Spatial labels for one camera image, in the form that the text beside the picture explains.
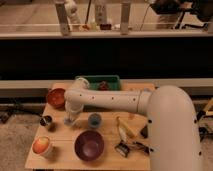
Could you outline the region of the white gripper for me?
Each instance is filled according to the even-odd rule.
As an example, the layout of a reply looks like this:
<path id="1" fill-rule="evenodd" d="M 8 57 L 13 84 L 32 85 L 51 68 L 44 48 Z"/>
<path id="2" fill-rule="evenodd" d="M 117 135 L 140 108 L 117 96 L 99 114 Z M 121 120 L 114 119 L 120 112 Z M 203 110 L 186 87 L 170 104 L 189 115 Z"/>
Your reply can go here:
<path id="1" fill-rule="evenodd" d="M 69 117 L 77 117 L 82 111 L 84 106 L 77 102 L 66 101 L 65 110 Z"/>

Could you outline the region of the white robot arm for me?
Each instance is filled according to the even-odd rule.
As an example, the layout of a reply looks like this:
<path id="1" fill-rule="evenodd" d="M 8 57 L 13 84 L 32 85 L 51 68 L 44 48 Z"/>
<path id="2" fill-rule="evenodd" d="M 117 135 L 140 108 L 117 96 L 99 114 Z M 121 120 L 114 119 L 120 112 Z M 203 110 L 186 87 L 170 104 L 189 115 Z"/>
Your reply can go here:
<path id="1" fill-rule="evenodd" d="M 65 91 L 68 118 L 76 120 L 86 105 L 148 119 L 151 171 L 203 171 L 198 119 L 183 89 L 164 85 L 153 91 L 97 91 L 78 78 Z"/>

